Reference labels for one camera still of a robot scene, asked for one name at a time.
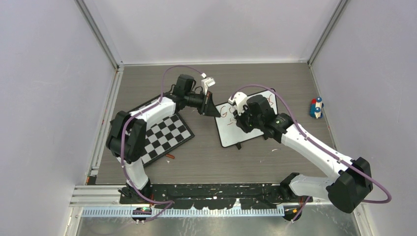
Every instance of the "cable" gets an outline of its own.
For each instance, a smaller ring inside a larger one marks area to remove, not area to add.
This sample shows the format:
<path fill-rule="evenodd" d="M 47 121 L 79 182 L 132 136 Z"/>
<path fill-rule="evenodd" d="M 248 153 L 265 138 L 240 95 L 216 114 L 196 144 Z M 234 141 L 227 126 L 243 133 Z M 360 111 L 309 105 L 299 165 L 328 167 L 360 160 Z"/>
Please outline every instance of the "cable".
<path fill-rule="evenodd" d="M 247 88 L 247 87 L 258 87 L 258 88 L 263 88 L 266 89 L 270 92 L 272 92 L 281 102 L 282 104 L 284 104 L 284 107 L 287 109 L 290 117 L 293 119 L 294 125 L 296 126 L 296 128 L 298 129 L 298 131 L 300 132 L 300 134 L 306 139 L 308 140 L 310 143 L 312 143 L 314 146 L 316 146 L 318 149 L 322 150 L 323 152 L 325 152 L 326 154 L 330 155 L 331 157 L 333 157 L 335 160 L 339 161 L 340 163 L 342 163 L 343 165 L 347 166 L 348 168 L 354 170 L 356 173 L 360 174 L 362 177 L 364 177 L 365 179 L 371 181 L 373 184 L 375 184 L 376 186 L 378 186 L 386 195 L 387 195 L 387 199 L 386 200 L 363 200 L 362 202 L 364 203 L 374 203 L 374 204 L 385 204 L 385 203 L 389 203 L 392 199 L 391 194 L 388 192 L 388 190 L 382 186 L 382 184 L 380 184 L 379 182 L 377 182 L 376 180 L 374 180 L 372 177 L 366 175 L 364 172 L 358 170 L 356 167 L 352 166 L 351 164 L 347 163 L 346 161 L 340 159 L 338 156 L 336 156 L 335 154 L 331 153 L 330 151 L 328 151 L 327 149 L 325 149 L 324 147 L 322 147 L 320 144 L 316 143 L 314 140 L 310 139 L 309 137 L 307 137 L 307 135 L 301 130 L 300 126 L 298 125 L 298 122 L 296 120 L 296 117 L 294 116 L 294 114 L 291 112 L 290 107 L 288 106 L 288 104 L 284 101 L 284 99 L 274 90 L 272 90 L 271 88 L 265 87 L 263 85 L 257 85 L 257 84 L 251 84 L 251 85 L 246 85 L 243 86 L 241 88 L 239 88 L 238 90 L 236 90 L 236 92 L 234 92 L 232 94 L 232 97 L 240 90 Z"/>
<path fill-rule="evenodd" d="M 203 91 L 203 87 L 201 87 L 201 86 L 197 86 L 195 89 L 194 89 L 194 93 L 196 93 L 196 91 L 197 91 L 197 89 L 198 88 L 201 88 L 201 91 Z"/>
<path fill-rule="evenodd" d="M 141 214 L 146 214 L 146 215 L 152 215 L 152 212 L 143 212 L 141 210 L 133 210 L 133 212 L 141 213 Z"/>
<path fill-rule="evenodd" d="M 161 101 L 162 101 L 162 98 L 163 98 L 163 96 L 164 96 L 164 80 L 165 80 L 165 75 L 167 74 L 167 72 L 169 71 L 169 70 L 171 70 L 171 69 L 173 69 L 173 68 L 176 68 L 176 67 L 186 67 L 186 68 L 190 68 L 190 69 L 192 69 L 192 70 L 194 70 L 194 71 L 196 71 L 196 72 L 198 72 L 199 74 L 203 74 L 202 72 L 200 72 L 200 71 L 198 71 L 197 69 L 194 69 L 194 68 L 192 68 L 192 67 L 190 67 L 190 66 L 187 66 L 187 65 L 174 65 L 174 66 L 171 66 L 171 67 L 169 67 L 168 69 L 166 69 L 165 70 L 165 72 L 164 72 L 164 74 L 163 74 L 163 76 L 162 76 L 162 81 L 161 81 L 161 95 L 160 95 L 160 97 L 159 97 L 159 99 L 158 99 L 158 101 L 157 102 L 155 102 L 155 103 L 153 103 L 151 106 L 149 106 L 149 107 L 147 107 L 147 108 L 145 108 L 143 111 L 140 111 L 140 112 L 138 112 L 137 114 L 135 114 L 135 115 L 133 115 L 133 116 L 131 116 L 125 123 L 124 123 L 124 126 L 123 126 L 123 129 L 121 130 L 121 133 L 122 134 L 124 134 L 124 133 L 126 133 L 126 129 L 127 129 L 127 126 L 129 125 L 129 123 L 134 119 L 134 118 L 136 118 L 137 116 L 139 116 L 140 114 L 142 114 L 142 113 L 145 113 L 145 112 L 147 112 L 147 111 L 149 111 L 150 109 L 152 109 L 152 108 L 154 108 L 154 107 L 156 107 Z M 146 219 L 145 220 L 145 222 L 149 222 L 149 221 L 151 221 L 151 220 L 154 220 L 156 217 L 158 217 L 160 214 L 162 214 L 166 209 L 168 209 L 173 203 L 174 203 L 174 201 L 172 201 L 172 200 L 169 200 L 169 201 L 163 201 L 163 202 L 159 202 L 159 201 L 154 201 L 154 200 L 151 200 L 151 199 L 149 199 L 149 198 L 147 198 L 147 197 L 145 197 L 139 190 L 138 190 L 138 188 L 135 186 L 135 184 L 133 183 L 133 181 L 130 179 L 130 177 L 129 177 L 129 175 L 128 175 L 128 173 L 127 173 L 127 170 L 126 170 L 126 168 L 124 167 L 125 166 L 125 164 L 124 164 L 124 143 L 125 143 L 125 135 L 122 135 L 121 136 L 121 148 L 120 148 L 120 164 L 121 164 L 121 168 L 123 169 L 123 173 L 124 173 L 124 176 L 126 177 L 126 179 L 127 179 L 127 181 L 129 182 L 129 184 L 130 184 L 130 186 L 132 186 L 132 188 L 135 190 L 135 192 L 141 197 L 141 198 L 143 198 L 145 201 L 148 201 L 148 202 L 150 202 L 150 203 L 153 203 L 153 204 L 167 204 L 167 206 L 164 208 L 164 209 L 162 209 L 162 211 L 160 211 L 158 214 L 156 214 L 156 215 L 154 215 L 153 217 L 151 217 L 151 218 L 149 218 L 149 219 Z"/>
<path fill-rule="evenodd" d="M 269 201 L 269 200 L 267 200 L 267 199 L 265 199 L 265 201 L 267 202 L 267 203 L 269 203 L 269 204 L 272 204 L 272 205 L 279 205 L 279 204 L 282 204 L 284 201 L 281 201 L 280 203 L 273 203 L 273 202 L 271 202 L 271 201 Z"/>
<path fill-rule="evenodd" d="M 193 90 L 196 85 L 197 85 L 197 81 L 193 80 L 193 87 L 191 88 L 191 90 Z"/>
<path fill-rule="evenodd" d="M 174 89 L 175 85 L 171 85 L 171 89 L 168 92 L 172 92 L 172 90 Z"/>
<path fill-rule="evenodd" d="M 303 205 L 301 205 L 300 209 L 298 210 L 297 214 L 294 216 L 294 218 L 291 219 L 291 222 L 294 223 L 295 219 L 301 214 L 301 211 L 304 209 L 305 205 L 307 205 L 308 200 L 310 200 L 310 196 L 308 196 L 305 199 L 305 202 Z"/>

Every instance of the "chessboard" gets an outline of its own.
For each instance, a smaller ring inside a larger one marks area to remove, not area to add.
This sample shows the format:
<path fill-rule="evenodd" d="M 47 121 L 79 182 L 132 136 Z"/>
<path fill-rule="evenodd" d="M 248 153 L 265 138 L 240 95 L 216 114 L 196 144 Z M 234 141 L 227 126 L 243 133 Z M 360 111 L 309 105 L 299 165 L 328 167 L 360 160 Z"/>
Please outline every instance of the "chessboard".
<path fill-rule="evenodd" d="M 170 153 L 193 137 L 194 133 L 178 113 L 164 118 L 146 131 L 146 154 L 142 156 L 144 166 Z"/>

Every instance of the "small toy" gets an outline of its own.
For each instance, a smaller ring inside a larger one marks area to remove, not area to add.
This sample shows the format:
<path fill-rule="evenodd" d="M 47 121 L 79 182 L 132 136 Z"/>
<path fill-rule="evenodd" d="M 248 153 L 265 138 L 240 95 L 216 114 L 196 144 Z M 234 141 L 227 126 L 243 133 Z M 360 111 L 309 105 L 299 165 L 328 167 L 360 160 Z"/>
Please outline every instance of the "small toy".
<path fill-rule="evenodd" d="M 314 98 L 311 100 L 311 106 L 310 106 L 310 116 L 312 118 L 322 118 L 323 117 L 323 107 L 324 103 L 322 102 L 321 97 Z"/>

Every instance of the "gray floor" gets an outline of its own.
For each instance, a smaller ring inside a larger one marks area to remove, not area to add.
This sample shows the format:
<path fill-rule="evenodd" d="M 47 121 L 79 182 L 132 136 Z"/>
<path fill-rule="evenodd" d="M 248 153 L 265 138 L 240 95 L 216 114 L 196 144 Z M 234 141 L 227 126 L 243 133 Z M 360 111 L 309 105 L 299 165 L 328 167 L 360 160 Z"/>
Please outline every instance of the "gray floor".
<path fill-rule="evenodd" d="M 226 102 L 242 85 L 258 83 L 282 95 L 294 114 L 310 133 L 331 146 L 331 138 L 324 119 L 308 115 L 310 101 L 317 96 L 310 71 L 305 63 L 285 64 L 220 64 L 195 65 L 216 80 L 213 92 L 215 104 Z M 161 77 L 168 66 L 126 67 L 116 105 L 128 111 L 160 93 Z M 187 68 L 174 68 L 166 77 L 165 91 L 177 81 L 179 74 L 200 77 Z M 248 88 L 247 94 L 259 91 Z M 286 112 L 278 103 L 278 110 Z M 200 116 L 191 108 L 180 111 L 196 137 L 171 152 L 175 159 L 162 157 L 145 171 L 153 183 L 240 183 L 280 182 L 291 172 L 322 177 L 324 174 L 297 152 L 262 137 L 236 147 L 222 148 L 214 118 Z M 120 164 L 106 149 L 97 176 L 97 184 L 121 184 L 125 178 Z"/>

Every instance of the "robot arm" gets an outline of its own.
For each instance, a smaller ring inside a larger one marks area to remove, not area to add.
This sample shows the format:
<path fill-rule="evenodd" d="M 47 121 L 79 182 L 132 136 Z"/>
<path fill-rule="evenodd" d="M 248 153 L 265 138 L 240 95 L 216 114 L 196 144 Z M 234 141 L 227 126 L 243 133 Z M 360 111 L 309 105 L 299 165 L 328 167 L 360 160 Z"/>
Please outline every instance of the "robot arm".
<path fill-rule="evenodd" d="M 213 78 L 205 78 L 201 81 L 202 90 L 200 93 L 192 91 L 196 84 L 193 77 L 189 75 L 180 75 L 177 83 L 173 85 L 172 91 L 164 93 L 162 100 L 159 102 L 159 96 L 155 97 L 145 105 L 140 106 L 130 112 L 120 111 L 116 114 L 109 136 L 106 141 L 106 147 L 120 161 L 121 137 L 125 135 L 124 161 L 126 171 L 133 183 L 139 190 L 144 190 L 149 185 L 148 176 L 145 173 L 141 156 L 145 153 L 146 131 L 157 124 L 163 118 L 169 117 L 186 106 L 197 108 L 199 114 L 209 117 L 220 117 L 220 113 L 213 103 L 212 93 L 208 88 L 215 84 Z M 146 108 L 159 103 L 158 106 L 149 111 L 142 112 Z M 132 116 L 140 113 L 133 119 L 122 134 L 122 129 L 126 121 Z"/>
<path fill-rule="evenodd" d="M 288 146 L 322 170 L 327 177 L 307 177 L 299 173 L 290 174 L 281 182 L 282 196 L 287 200 L 294 196 L 313 196 L 330 200 L 338 209 L 350 213 L 372 191 L 372 183 L 333 159 L 330 155 L 309 142 L 297 129 L 291 117 L 285 113 L 275 114 L 267 99 L 262 95 L 247 98 L 238 92 L 229 99 L 236 105 L 234 112 L 237 126 L 245 133 L 260 129 L 277 142 Z M 371 176 L 369 163 L 363 159 L 353 160 L 309 134 L 300 124 L 301 130 L 326 150 Z"/>

